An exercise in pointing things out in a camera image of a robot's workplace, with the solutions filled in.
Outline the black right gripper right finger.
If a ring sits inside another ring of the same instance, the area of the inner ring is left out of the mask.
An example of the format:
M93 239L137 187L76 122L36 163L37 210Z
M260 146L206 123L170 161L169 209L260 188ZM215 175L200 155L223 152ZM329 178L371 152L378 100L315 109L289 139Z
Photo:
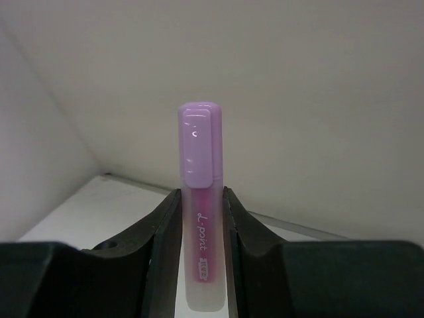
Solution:
M423 249L401 240L290 242L223 191L231 317L422 317Z

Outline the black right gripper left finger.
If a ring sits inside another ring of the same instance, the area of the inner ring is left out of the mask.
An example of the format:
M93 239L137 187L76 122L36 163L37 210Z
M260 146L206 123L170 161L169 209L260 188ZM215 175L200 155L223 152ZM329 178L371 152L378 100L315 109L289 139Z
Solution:
M2 317L173 317L182 194L95 248L1 245Z

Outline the purple pink highlighter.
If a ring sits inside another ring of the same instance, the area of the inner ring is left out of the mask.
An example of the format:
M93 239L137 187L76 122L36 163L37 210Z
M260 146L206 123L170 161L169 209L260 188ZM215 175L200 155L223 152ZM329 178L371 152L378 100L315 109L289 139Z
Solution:
M225 304L222 110L210 101L178 110L185 297L193 311Z

